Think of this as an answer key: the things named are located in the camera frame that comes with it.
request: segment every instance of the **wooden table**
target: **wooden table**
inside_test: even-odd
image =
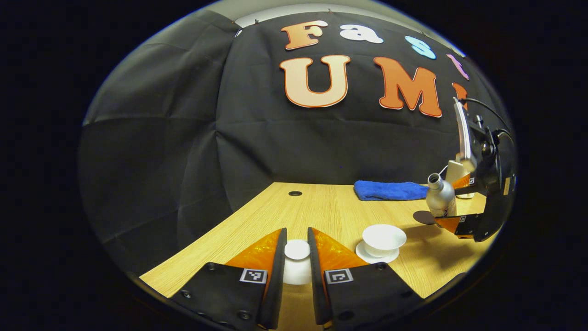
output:
[[[288,192],[300,191],[301,196]],[[457,213],[481,213],[486,197],[457,199]],[[421,297],[441,288],[458,273],[468,271],[491,245],[458,239],[435,225],[415,220],[428,211],[424,200],[360,201],[352,185],[273,183],[237,212],[188,247],[140,278],[171,297],[206,262],[226,263],[255,241],[279,228],[288,239],[306,240],[308,227],[333,237],[355,252],[363,230],[391,224],[404,230],[406,243],[390,267]],[[314,321],[311,284],[284,284],[278,330],[322,330]]]

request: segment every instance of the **white cup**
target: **white cup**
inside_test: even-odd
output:
[[[310,245],[306,240],[288,240],[284,248],[284,278],[286,284],[304,285],[311,281]]]
[[[373,257],[385,257],[404,245],[406,233],[389,224],[375,224],[367,227],[362,234],[365,251]]]

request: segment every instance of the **white letter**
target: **white letter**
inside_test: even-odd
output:
[[[361,25],[345,24],[341,25],[341,28],[343,31],[339,34],[345,39],[359,41],[367,40],[374,44],[381,44],[384,42],[384,39],[379,38],[374,30]]]
[[[320,61],[329,66],[331,86],[325,92],[313,92],[308,88],[308,66],[310,58],[295,58],[282,61],[286,96],[292,103],[302,107],[328,107],[343,100],[347,95],[347,71],[345,64],[351,59],[346,55],[327,55]]]

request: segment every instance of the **folded blue cloth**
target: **folded blue cloth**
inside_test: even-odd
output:
[[[362,201],[382,200],[418,200],[427,196],[427,186],[411,181],[406,183],[378,183],[376,181],[358,180],[353,186]]]

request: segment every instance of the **white bottle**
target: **white bottle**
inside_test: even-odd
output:
[[[433,217],[456,216],[455,191],[453,186],[443,180],[438,173],[433,173],[427,179],[427,206]]]

